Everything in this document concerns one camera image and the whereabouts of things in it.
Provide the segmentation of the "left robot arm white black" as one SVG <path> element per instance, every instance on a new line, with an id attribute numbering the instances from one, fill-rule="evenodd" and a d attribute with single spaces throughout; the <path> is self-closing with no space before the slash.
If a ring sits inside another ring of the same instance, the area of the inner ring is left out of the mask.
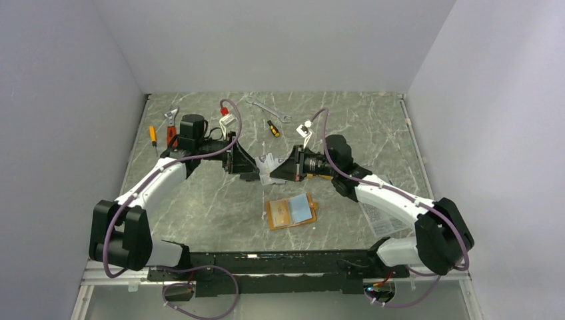
<path id="1" fill-rule="evenodd" d="M 140 271 L 163 266 L 176 280 L 191 271 L 190 249 L 182 243 L 155 241 L 149 214 L 202 160 L 220 161 L 225 172 L 245 181 L 259 179 L 255 160 L 235 140 L 234 131 L 218 140 L 205 135 L 208 122 L 202 115 L 184 115 L 179 134 L 151 171 L 132 189 L 113 201 L 101 200 L 93 209 L 89 257 L 98 262 Z"/>

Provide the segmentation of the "grey credit card stack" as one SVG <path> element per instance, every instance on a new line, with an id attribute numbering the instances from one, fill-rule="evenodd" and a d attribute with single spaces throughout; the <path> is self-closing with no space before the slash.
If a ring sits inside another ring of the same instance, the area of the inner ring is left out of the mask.
<path id="1" fill-rule="evenodd" d="M 262 185 L 283 185 L 286 183 L 283 179 L 271 177 L 271 172 L 279 166 L 272 153 L 255 157 L 255 162 L 259 168 L 259 178 Z"/>

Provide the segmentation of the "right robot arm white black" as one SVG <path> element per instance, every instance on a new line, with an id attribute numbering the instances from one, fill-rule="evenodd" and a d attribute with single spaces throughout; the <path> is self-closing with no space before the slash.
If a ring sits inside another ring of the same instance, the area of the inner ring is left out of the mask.
<path id="1" fill-rule="evenodd" d="M 414 231 L 412 237 L 384 237 L 369 249 L 367 267 L 374 276 L 407 265 L 423 265 L 435 275 L 468 269 L 474 240 L 454 201 L 418 197 L 391 185 L 354 162 L 342 135 L 326 137 L 322 153 L 295 145 L 270 176 L 299 182 L 308 174 L 329 176 L 338 194 L 387 213 Z"/>

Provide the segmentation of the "orange leather card holder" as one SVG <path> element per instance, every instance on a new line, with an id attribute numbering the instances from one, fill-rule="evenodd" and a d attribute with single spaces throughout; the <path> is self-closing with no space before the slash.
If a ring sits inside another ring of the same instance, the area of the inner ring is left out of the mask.
<path id="1" fill-rule="evenodd" d="M 279 229 L 287 229 L 290 227 L 296 227 L 299 225 L 304 225 L 307 223 L 312 223 L 315 222 L 317 220 L 317 216 L 316 216 L 316 212 L 318 210 L 318 203 L 316 201 L 314 201 L 311 197 L 310 193 L 302 193 L 300 195 L 294 196 L 294 197 L 289 197 L 289 198 L 284 198 L 284 200 L 288 201 L 288 206 L 289 206 L 289 210 L 290 210 L 290 214 L 291 214 L 291 219 L 292 222 L 290 225 L 287 225 L 285 227 L 279 227 L 279 228 L 274 228 L 272 223 L 271 223 L 271 217 L 270 217 L 270 208 L 269 208 L 269 202 L 266 202 L 266 217 L 268 219 L 269 222 L 269 229 L 274 231 L 274 230 L 279 230 Z"/>

